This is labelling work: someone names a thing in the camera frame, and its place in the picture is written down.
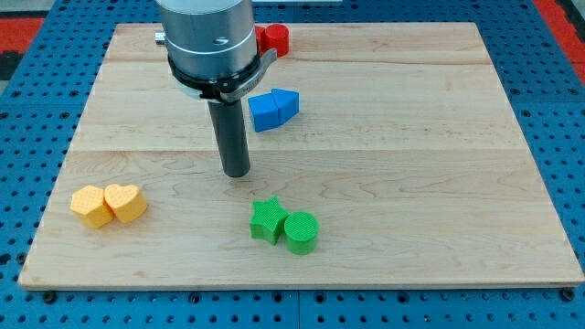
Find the red block behind arm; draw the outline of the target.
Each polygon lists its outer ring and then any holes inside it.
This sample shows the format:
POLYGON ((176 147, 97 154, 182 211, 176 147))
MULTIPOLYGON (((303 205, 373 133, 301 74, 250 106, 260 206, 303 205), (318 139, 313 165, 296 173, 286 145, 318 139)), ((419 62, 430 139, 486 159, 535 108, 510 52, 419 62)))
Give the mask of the red block behind arm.
POLYGON ((264 46, 263 46, 264 31, 265 31, 265 27, 255 26, 256 44, 257 44, 258 55, 260 57, 265 52, 264 46))

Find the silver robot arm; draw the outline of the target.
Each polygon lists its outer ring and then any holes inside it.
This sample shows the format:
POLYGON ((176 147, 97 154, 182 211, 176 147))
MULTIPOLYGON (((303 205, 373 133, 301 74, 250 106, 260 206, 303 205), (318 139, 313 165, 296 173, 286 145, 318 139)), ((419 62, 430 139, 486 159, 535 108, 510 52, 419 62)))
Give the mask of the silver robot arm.
POLYGON ((240 100, 262 80, 277 50, 264 54, 250 0, 158 0, 168 63, 199 99, 240 100))

